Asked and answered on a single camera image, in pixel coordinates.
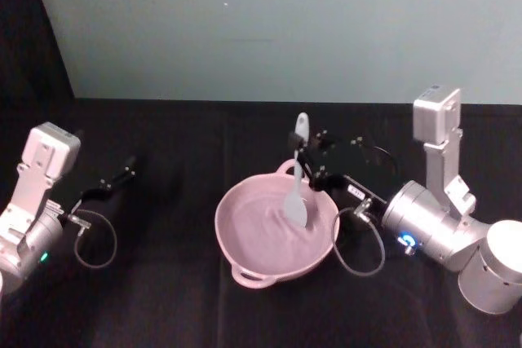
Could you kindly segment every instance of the spoon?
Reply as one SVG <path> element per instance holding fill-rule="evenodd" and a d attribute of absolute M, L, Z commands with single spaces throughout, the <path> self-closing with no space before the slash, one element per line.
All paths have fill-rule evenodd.
<path fill-rule="evenodd" d="M 295 124 L 295 133 L 304 138 L 305 143 L 307 143 L 309 132 L 308 115 L 306 113 L 300 113 L 297 117 L 297 123 Z M 297 162 L 297 156 L 298 152 L 296 151 L 294 152 L 294 186 L 290 193 L 285 197 L 283 209 L 288 220 L 300 227 L 306 227 L 307 207 L 304 204 L 300 192 L 301 181 L 303 179 L 303 168 Z"/>

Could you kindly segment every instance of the cylindrical motor housing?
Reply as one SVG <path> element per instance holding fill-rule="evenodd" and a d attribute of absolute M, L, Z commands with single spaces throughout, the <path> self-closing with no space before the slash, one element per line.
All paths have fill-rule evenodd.
<path fill-rule="evenodd" d="M 426 255 L 451 271 L 461 271 L 485 237 L 489 225 L 470 216 L 453 218 L 422 185 L 410 181 L 393 197 L 383 225 L 409 236 Z"/>
<path fill-rule="evenodd" d="M 12 293 L 24 283 L 40 257 L 60 238 L 61 233 L 62 226 L 58 219 L 45 211 L 18 245 L 8 241 L 0 243 L 3 293 Z"/>
<path fill-rule="evenodd" d="M 522 297 L 522 222 L 493 224 L 460 273 L 458 286 L 475 308 L 508 312 Z"/>

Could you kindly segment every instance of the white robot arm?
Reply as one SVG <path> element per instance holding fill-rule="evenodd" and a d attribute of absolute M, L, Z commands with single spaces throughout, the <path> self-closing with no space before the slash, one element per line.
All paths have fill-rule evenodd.
<path fill-rule="evenodd" d="M 481 311 L 501 314 L 522 297 L 522 222 L 489 225 L 470 215 L 476 198 L 458 174 L 460 97 L 459 89 L 434 86 L 414 102 L 414 137 L 427 156 L 425 187 L 405 184 L 389 152 L 362 137 L 343 143 L 323 130 L 309 143 L 290 133 L 289 142 L 312 189 L 328 192 L 340 209 L 349 205 L 363 221 L 382 224 L 406 254 L 420 249 L 459 272 L 462 295 Z M 371 151 L 385 153 L 394 174 L 369 164 L 365 152 Z M 354 203 L 359 206 L 351 208 Z"/>
<path fill-rule="evenodd" d="M 0 215 L 0 296 L 18 289 L 60 237 L 64 211 L 49 195 L 73 167 L 80 144 L 50 122 L 30 131 L 15 191 Z"/>
<path fill-rule="evenodd" d="M 414 137 L 424 142 L 427 186 L 407 183 L 389 203 L 383 225 L 407 250 L 418 247 L 459 271 L 459 288 L 474 307 L 501 314 L 522 297 L 522 222 L 488 225 L 470 216 L 476 199 L 458 175 L 460 107 L 459 89 L 438 86 L 414 102 Z M 405 235 L 413 242 L 404 243 Z"/>

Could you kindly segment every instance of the wall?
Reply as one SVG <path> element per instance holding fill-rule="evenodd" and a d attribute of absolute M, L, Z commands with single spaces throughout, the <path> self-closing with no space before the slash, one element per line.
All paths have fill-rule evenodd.
<path fill-rule="evenodd" d="M 522 104 L 521 0 L 44 0 L 79 97 Z"/>

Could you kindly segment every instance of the pink bowl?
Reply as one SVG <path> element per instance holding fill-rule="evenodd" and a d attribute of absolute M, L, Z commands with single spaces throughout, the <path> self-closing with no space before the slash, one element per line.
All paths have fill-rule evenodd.
<path fill-rule="evenodd" d="M 307 226 L 289 222 L 283 201 L 294 184 L 286 161 L 276 173 L 249 177 L 230 189 L 215 213 L 219 246 L 232 264 L 234 280 L 250 289 L 295 279 L 321 262 L 332 249 L 332 224 L 338 208 L 325 192 L 314 192 L 306 179 L 301 197 Z M 335 238 L 338 234 L 338 221 Z"/>

